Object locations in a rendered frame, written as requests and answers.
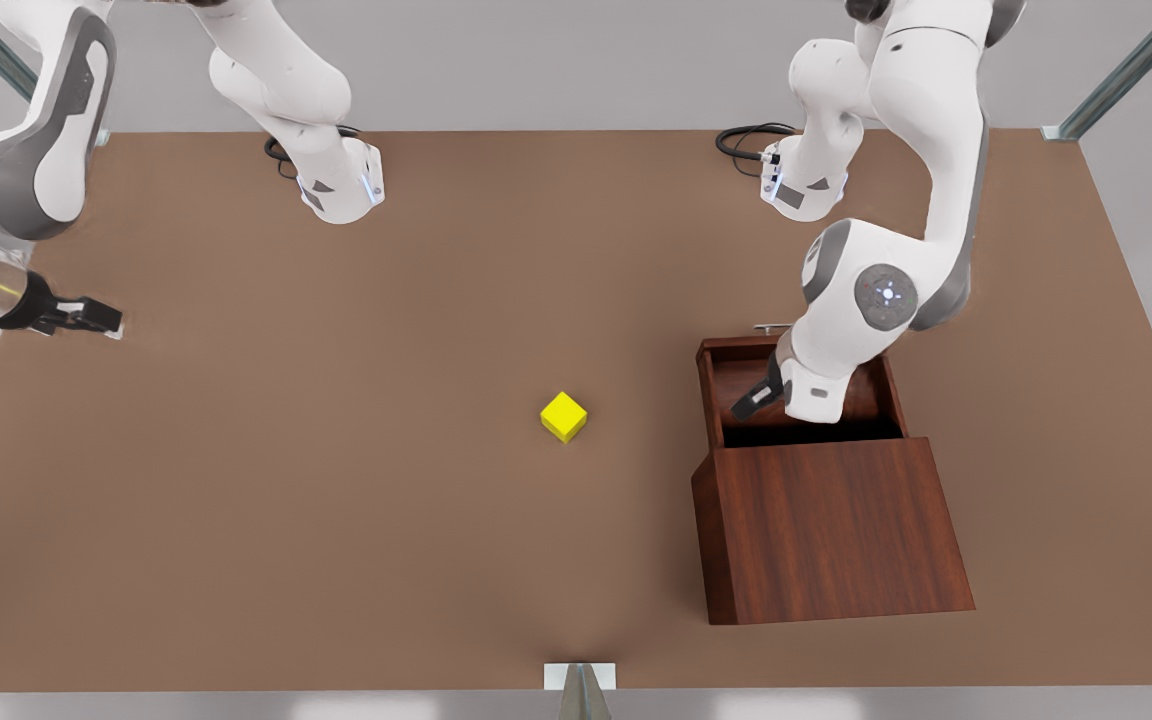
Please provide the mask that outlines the dark wooden drawer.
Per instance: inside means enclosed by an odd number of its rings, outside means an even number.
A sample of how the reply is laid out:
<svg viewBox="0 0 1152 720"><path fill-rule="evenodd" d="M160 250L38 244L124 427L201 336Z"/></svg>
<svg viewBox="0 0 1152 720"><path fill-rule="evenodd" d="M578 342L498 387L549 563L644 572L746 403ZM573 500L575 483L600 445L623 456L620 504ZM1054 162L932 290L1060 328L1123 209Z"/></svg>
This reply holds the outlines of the dark wooden drawer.
<svg viewBox="0 0 1152 720"><path fill-rule="evenodd" d="M767 374L774 336L708 338L696 355L702 402L712 448L814 445L870 439L908 438L890 363L884 355L855 370L846 392L844 411L835 424L797 420L785 415L776 400L749 420L732 414L740 397Z"/></svg>

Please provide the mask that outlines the dark wooden cabinet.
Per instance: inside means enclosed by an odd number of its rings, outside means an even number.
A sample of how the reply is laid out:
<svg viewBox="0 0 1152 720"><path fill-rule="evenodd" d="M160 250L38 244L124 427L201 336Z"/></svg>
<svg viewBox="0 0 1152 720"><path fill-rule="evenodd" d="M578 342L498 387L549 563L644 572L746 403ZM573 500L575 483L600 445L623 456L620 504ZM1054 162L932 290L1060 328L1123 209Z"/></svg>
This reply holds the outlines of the dark wooden cabinet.
<svg viewBox="0 0 1152 720"><path fill-rule="evenodd" d="M717 448L691 487L710 624L973 611L929 439Z"/></svg>

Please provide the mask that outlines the yellow cube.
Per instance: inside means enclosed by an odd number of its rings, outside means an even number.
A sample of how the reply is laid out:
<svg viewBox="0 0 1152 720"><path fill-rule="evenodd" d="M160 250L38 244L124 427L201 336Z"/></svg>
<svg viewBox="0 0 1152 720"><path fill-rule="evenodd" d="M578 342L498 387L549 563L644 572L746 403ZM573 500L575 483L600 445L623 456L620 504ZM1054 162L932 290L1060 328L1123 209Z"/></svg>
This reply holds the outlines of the yellow cube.
<svg viewBox="0 0 1152 720"><path fill-rule="evenodd" d="M558 396L553 397L550 404L540 411L540 420L544 427L558 438L558 441L566 445L579 433L581 429L585 427L588 411L566 392L559 392Z"/></svg>

